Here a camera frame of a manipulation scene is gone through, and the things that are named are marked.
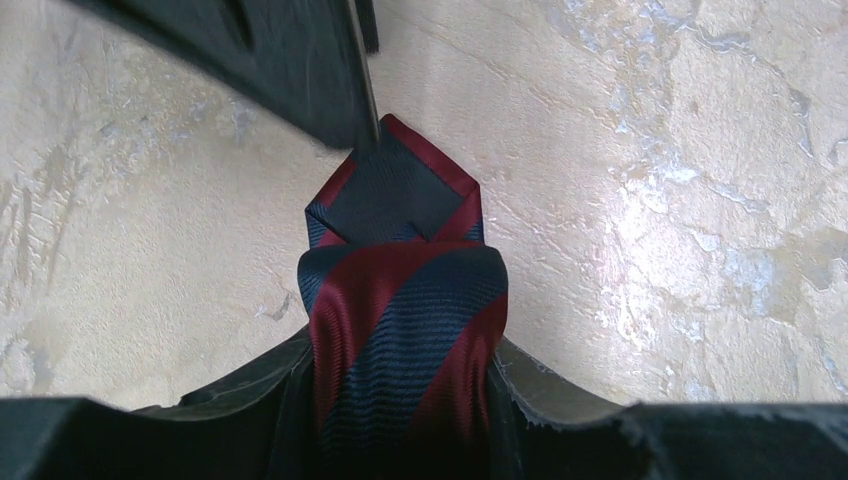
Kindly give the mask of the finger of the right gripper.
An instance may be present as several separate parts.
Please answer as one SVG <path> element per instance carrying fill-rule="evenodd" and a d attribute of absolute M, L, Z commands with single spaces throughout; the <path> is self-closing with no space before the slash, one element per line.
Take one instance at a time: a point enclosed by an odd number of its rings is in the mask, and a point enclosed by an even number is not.
<path fill-rule="evenodd" d="M 75 0 L 335 149 L 378 142 L 361 0 Z"/>

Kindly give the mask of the red navy striped tie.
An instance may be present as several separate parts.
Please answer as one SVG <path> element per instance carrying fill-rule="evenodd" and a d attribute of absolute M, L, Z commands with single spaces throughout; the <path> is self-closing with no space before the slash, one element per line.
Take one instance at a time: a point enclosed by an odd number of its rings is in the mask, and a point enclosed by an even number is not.
<path fill-rule="evenodd" d="M 298 284 L 323 479 L 483 479 L 508 275 L 478 182 L 394 115 L 307 205 Z"/>

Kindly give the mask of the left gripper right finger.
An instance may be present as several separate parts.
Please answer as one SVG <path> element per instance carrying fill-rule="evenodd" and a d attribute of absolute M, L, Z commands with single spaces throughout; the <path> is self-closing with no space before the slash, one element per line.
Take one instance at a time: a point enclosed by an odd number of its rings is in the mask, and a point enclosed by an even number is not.
<path fill-rule="evenodd" d="M 495 479 L 843 479 L 847 408 L 622 406 L 510 341 L 487 372 Z"/>

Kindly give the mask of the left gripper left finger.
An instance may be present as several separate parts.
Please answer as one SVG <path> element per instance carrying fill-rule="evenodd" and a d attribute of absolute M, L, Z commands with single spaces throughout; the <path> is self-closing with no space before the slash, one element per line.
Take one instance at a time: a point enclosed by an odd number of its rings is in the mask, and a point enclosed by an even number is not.
<path fill-rule="evenodd" d="M 171 407 L 1 402 L 4 479 L 314 479 L 307 329 Z"/>

